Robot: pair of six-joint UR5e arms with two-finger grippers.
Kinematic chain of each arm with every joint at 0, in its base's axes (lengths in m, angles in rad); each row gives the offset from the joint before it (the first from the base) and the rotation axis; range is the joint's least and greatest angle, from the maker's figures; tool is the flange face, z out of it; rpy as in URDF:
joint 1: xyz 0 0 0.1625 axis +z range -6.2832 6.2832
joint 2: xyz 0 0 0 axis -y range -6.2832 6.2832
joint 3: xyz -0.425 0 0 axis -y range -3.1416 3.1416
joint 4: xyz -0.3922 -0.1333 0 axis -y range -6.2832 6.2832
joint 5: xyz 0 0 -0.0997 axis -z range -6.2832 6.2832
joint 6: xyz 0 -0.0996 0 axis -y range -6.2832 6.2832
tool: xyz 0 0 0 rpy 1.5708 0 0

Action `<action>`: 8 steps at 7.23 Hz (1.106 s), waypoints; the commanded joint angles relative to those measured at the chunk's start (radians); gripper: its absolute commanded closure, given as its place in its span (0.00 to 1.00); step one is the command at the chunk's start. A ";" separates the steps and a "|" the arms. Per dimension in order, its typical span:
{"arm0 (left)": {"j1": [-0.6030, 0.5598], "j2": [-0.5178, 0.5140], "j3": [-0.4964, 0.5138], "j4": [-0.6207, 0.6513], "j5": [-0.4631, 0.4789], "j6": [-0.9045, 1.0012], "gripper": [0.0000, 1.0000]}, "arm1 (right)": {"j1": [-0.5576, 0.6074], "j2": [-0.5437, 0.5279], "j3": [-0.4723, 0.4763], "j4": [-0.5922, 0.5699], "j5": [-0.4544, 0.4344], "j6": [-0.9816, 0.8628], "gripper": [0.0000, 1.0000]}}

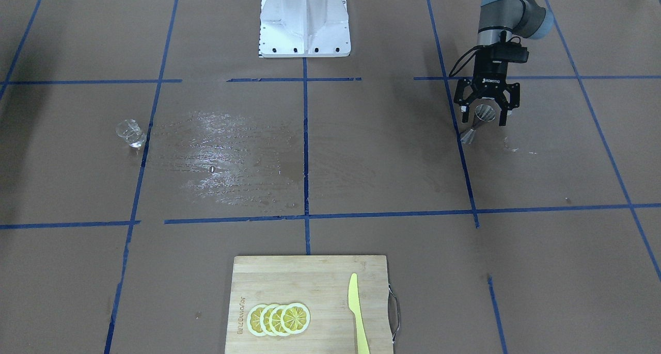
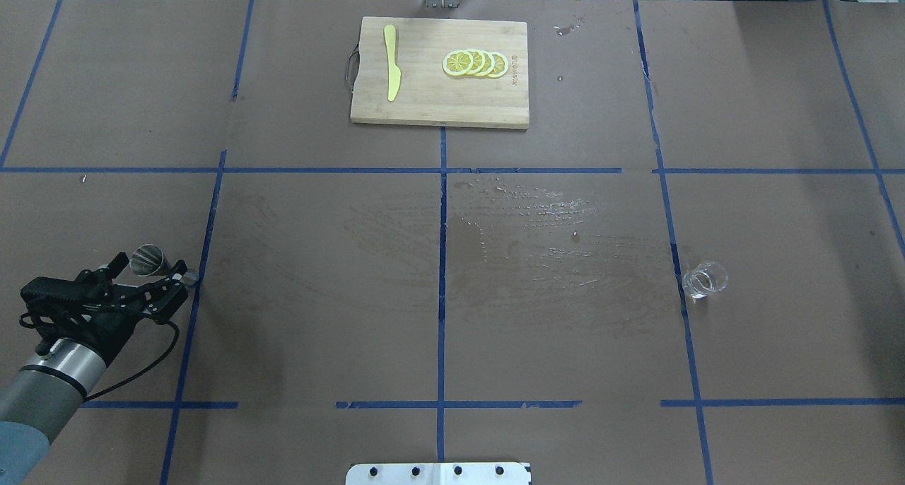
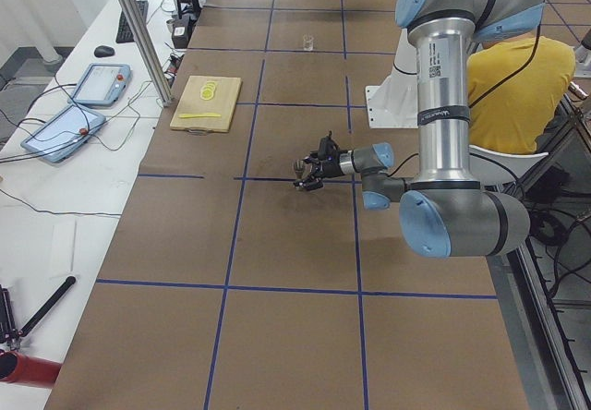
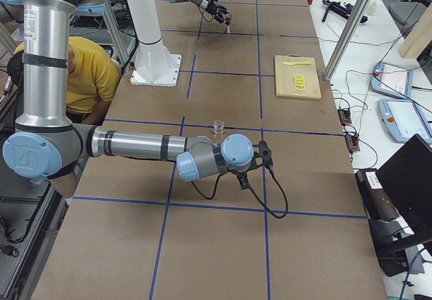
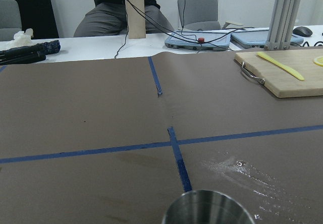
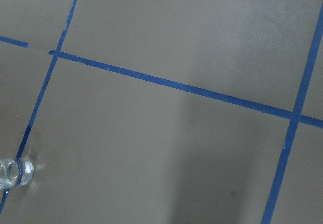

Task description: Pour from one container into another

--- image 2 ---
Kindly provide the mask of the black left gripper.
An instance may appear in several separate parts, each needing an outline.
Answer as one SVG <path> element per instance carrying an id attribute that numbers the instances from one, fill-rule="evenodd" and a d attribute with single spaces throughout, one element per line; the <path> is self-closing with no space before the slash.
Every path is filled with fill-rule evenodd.
<path id="1" fill-rule="evenodd" d="M 25 314 L 20 324 L 39 334 L 36 351 L 49 351 L 62 339 L 93 351 L 120 351 L 146 314 L 155 323 L 171 321 L 200 280 L 200 273 L 188 269 L 185 262 L 175 266 L 163 262 L 148 274 L 153 282 L 116 284 L 113 280 L 129 263 L 129 255 L 119 252 L 109 263 L 95 272 L 84 270 L 77 279 L 39 276 L 23 286 Z"/>

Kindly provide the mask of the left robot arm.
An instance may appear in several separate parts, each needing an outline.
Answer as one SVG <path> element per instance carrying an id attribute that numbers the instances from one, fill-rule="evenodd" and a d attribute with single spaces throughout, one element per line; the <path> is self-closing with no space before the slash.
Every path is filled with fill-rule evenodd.
<path id="1" fill-rule="evenodd" d="M 117 253 L 73 279 L 39 276 L 21 288 L 20 326 L 39 342 L 2 390 L 4 484 L 21 484 L 85 402 L 109 394 L 97 384 L 144 321 L 172 330 L 162 357 L 178 343 L 173 317 L 199 282 L 197 270 L 171 264 L 159 249 Z"/>

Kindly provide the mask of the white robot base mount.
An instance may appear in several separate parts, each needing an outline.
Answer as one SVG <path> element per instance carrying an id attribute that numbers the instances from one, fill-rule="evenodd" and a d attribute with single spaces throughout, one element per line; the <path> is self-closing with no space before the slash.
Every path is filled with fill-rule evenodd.
<path id="1" fill-rule="evenodd" d="M 521 462 L 414 462 L 355 464 L 346 484 L 531 484 Z"/>

